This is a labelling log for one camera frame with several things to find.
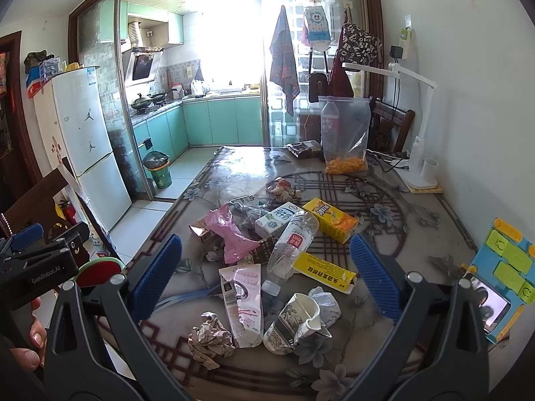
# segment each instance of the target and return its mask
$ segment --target green trash can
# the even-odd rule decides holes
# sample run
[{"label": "green trash can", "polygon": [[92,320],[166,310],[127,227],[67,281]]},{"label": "green trash can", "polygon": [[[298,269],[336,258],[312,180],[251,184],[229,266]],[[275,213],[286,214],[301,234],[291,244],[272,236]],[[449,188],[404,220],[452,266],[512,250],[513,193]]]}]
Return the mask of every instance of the green trash can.
[{"label": "green trash can", "polygon": [[169,172],[169,155],[160,151],[149,152],[143,158],[143,166],[152,175],[157,188],[167,188],[173,183]]}]

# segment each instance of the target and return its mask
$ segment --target dining table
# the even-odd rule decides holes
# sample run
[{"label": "dining table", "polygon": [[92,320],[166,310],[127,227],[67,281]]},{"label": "dining table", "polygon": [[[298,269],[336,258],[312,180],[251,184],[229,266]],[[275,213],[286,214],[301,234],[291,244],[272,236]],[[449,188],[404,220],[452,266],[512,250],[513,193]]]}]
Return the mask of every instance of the dining table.
[{"label": "dining table", "polygon": [[[231,329],[220,288],[219,269],[225,267],[223,238],[213,234],[202,242],[189,227],[209,211],[247,195],[271,211],[282,202],[268,190],[282,177],[301,192],[301,200],[294,203],[302,206],[317,197],[355,217],[355,233],[361,234],[376,254],[394,258],[406,273],[417,271],[428,282],[451,284],[458,267],[469,265],[477,252],[443,194],[411,193],[395,170],[385,167],[389,164],[373,156],[366,158],[366,171],[331,175],[325,173],[322,159],[298,159],[285,148],[215,149],[213,159],[125,268],[128,272],[143,258],[156,255],[172,235],[181,238],[180,264],[152,316],[140,323],[140,329],[168,370],[196,399],[337,401],[371,362],[393,327],[362,278],[358,277],[351,293],[345,294],[294,274],[282,285],[276,300],[264,302],[264,330],[294,293],[308,294],[320,285],[333,294],[341,310],[340,318],[329,328],[332,338],[312,335],[294,353],[284,356],[269,352],[263,344],[236,348],[230,357],[215,358],[219,367],[208,370],[193,359],[188,345],[192,328],[203,322],[201,314],[213,312],[226,329]],[[260,240],[247,218],[236,211],[233,215],[246,237]],[[267,254],[274,242],[266,245]],[[318,231],[307,252],[357,272],[349,242],[341,244]],[[261,267],[264,280],[266,264]],[[105,318],[100,325],[105,338],[116,345]],[[418,371],[423,353],[418,346],[413,348],[400,379]]]}]

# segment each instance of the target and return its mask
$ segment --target chain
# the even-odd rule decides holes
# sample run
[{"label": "chain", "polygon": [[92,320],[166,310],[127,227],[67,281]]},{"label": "chain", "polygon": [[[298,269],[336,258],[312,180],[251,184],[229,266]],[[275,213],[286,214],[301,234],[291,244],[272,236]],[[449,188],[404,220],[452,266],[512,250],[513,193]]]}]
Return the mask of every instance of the chain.
[{"label": "chain", "polygon": [[9,230],[9,235],[13,236],[13,230],[11,229],[11,226],[9,225],[9,222],[5,218],[4,213],[2,213],[2,220],[4,220],[5,225],[7,226],[7,229]]}]

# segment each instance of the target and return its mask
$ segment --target refrigerator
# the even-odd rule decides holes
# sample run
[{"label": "refrigerator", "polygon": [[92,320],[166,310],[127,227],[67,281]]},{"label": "refrigerator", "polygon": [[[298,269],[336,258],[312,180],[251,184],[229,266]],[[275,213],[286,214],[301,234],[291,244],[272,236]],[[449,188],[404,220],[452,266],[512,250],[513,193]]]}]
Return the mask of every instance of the refrigerator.
[{"label": "refrigerator", "polygon": [[111,230],[132,204],[106,130],[97,68],[59,74],[34,96],[35,113],[50,165],[63,157],[89,197],[102,225]]}]

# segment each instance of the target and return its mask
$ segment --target kitchen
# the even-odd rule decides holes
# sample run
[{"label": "kitchen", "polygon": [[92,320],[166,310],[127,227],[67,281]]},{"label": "kitchen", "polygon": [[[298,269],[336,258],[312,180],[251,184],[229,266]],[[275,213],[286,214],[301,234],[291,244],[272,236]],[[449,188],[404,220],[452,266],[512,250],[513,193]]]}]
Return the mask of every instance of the kitchen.
[{"label": "kitchen", "polygon": [[[153,185],[157,199],[178,198],[219,146],[264,144],[261,61],[230,56],[242,27],[209,43],[220,22],[215,7],[212,0],[121,0],[125,93],[140,158],[170,157],[172,183]],[[153,183],[146,168],[145,175]]]}]

